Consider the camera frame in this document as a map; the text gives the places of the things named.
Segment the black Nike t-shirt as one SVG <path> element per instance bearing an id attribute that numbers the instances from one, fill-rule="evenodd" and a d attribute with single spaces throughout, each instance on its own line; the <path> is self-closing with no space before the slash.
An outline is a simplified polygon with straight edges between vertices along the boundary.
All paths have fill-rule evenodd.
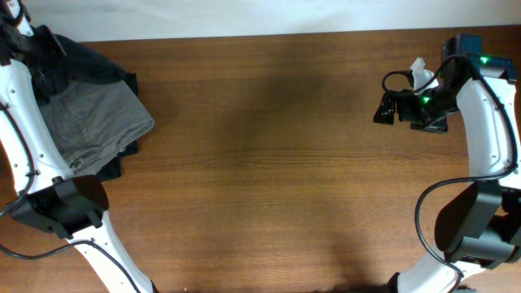
<path id="1" fill-rule="evenodd" d="M 74 81 L 108 85 L 123 81 L 127 72 L 117 63 L 41 25 L 33 30 L 41 58 L 30 69 L 38 106 L 63 93 Z"/>

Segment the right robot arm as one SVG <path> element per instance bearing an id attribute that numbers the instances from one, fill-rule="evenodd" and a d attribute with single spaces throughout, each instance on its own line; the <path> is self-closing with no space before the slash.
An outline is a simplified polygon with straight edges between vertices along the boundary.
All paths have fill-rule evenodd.
<path id="1" fill-rule="evenodd" d="M 378 124 L 445 133 L 460 113 L 469 173 L 465 189 L 444 206 L 435 242 L 411 269 L 389 280 L 389 292 L 459 292 L 462 281 L 520 259 L 520 136 L 511 59 L 486 55 L 476 35 L 459 34 L 443 46 L 432 72 L 416 59 L 403 76 L 405 90 L 385 90 L 374 114 Z"/>

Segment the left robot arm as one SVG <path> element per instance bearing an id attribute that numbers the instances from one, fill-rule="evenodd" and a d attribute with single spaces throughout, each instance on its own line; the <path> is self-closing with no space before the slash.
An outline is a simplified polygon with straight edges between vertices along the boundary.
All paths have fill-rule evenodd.
<path id="1" fill-rule="evenodd" d="M 31 27 L 22 2 L 1 3 L 1 144 L 17 194 L 1 214 L 66 239 L 43 256 L 76 248 L 110 292 L 155 292 L 112 227 L 103 185 L 95 175 L 74 176 L 37 105 L 33 78 L 65 55 L 47 27 Z"/>

